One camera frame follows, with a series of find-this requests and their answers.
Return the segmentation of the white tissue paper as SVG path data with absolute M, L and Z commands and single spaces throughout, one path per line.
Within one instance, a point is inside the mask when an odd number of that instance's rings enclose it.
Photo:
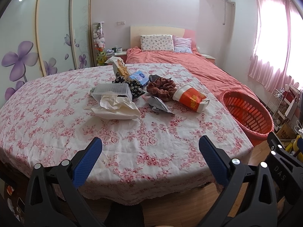
M 132 120 L 141 115 L 134 102 L 117 95 L 103 95 L 98 105 L 84 107 L 84 110 L 107 120 Z

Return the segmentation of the red white paper cup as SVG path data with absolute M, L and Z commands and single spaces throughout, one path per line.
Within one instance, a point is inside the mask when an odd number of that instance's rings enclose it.
M 173 100 L 185 105 L 191 110 L 201 113 L 209 105 L 210 100 L 190 85 L 183 85 L 173 95 Z

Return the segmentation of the clear plastic food box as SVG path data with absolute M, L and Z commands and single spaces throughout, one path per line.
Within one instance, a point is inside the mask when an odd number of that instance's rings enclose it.
M 97 84 L 90 91 L 90 95 L 97 101 L 101 100 L 103 95 L 116 95 L 118 97 L 127 97 L 129 101 L 132 101 L 133 96 L 130 91 L 129 85 L 122 84 L 111 84 L 111 83 L 103 83 Z

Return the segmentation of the silver wrapper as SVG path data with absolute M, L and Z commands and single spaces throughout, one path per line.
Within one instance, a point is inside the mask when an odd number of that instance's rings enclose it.
M 142 98 L 149 105 L 149 107 L 157 113 L 169 113 L 173 114 L 173 112 L 167 107 L 167 105 L 159 98 L 155 96 L 144 95 Z

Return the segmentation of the black daisy scrunchie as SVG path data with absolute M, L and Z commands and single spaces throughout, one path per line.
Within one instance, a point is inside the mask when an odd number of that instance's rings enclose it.
M 123 76 L 117 74 L 115 80 L 112 81 L 112 83 L 128 84 L 133 100 L 145 93 L 145 91 L 143 91 L 143 85 L 137 79 L 127 80 Z

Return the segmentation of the brown plaid scrunchie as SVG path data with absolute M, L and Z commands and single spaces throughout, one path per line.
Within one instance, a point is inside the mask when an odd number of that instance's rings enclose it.
M 173 80 L 159 77 L 155 81 L 150 82 L 146 90 L 148 93 L 156 96 L 162 101 L 170 101 L 173 99 L 177 88 Z

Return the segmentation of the yellow white snack bag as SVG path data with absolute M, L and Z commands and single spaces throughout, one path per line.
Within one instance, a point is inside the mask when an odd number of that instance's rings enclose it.
M 112 66 L 115 74 L 119 73 L 119 75 L 124 78 L 128 78 L 130 76 L 130 72 L 122 58 L 114 58 L 112 60 Z

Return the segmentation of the blue Vinda tissue pack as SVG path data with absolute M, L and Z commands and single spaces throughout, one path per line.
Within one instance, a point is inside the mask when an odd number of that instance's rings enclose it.
M 141 85 L 145 86 L 149 82 L 149 78 L 146 74 L 142 71 L 136 71 L 129 76 L 129 79 L 134 80 L 136 79 Z

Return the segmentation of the black polka dot cloth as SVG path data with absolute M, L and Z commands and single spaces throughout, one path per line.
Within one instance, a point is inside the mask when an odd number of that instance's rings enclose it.
M 153 75 L 149 75 L 149 81 L 150 82 L 155 82 L 157 79 L 159 79 L 159 75 L 153 74 Z

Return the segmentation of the brown cardboard box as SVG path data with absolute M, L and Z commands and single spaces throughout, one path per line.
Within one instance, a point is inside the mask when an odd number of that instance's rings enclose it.
M 281 126 L 276 135 L 280 140 L 293 140 L 297 136 L 297 134 L 287 123 L 284 123 Z

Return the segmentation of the white shelf cart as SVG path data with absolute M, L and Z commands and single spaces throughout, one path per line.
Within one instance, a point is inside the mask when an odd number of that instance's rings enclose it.
M 286 84 L 279 91 L 280 103 L 277 108 L 277 124 L 282 126 L 287 123 L 290 127 L 295 126 L 296 121 L 300 121 L 300 101 L 302 90 L 292 84 Z

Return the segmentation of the pink left nightstand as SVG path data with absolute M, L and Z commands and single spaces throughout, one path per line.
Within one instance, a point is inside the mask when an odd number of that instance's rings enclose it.
M 106 55 L 106 61 L 108 61 L 110 58 L 121 58 L 124 62 L 126 62 L 127 52 L 122 51 L 120 53 L 114 53 L 114 54 Z

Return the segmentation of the pink striped pillow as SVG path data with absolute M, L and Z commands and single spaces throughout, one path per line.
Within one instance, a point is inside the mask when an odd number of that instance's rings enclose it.
M 192 39 L 173 36 L 174 52 L 192 53 Z

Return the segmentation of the bed with salmon duvet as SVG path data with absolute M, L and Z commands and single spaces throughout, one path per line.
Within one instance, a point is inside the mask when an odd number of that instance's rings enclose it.
M 178 89 L 190 85 L 209 99 L 210 107 L 224 107 L 221 95 L 240 92 L 257 103 L 257 96 L 249 87 L 205 59 L 196 50 L 192 53 L 174 51 L 142 51 L 138 47 L 127 50 L 125 65 L 131 72 L 142 71 L 147 75 L 159 75 L 171 79 Z

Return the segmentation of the beige pink headboard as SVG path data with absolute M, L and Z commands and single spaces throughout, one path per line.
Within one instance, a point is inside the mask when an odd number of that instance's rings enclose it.
M 168 26 L 131 26 L 130 27 L 130 47 L 141 47 L 141 35 L 170 34 L 192 40 L 192 48 L 196 48 L 196 32 L 190 29 L 168 27 Z

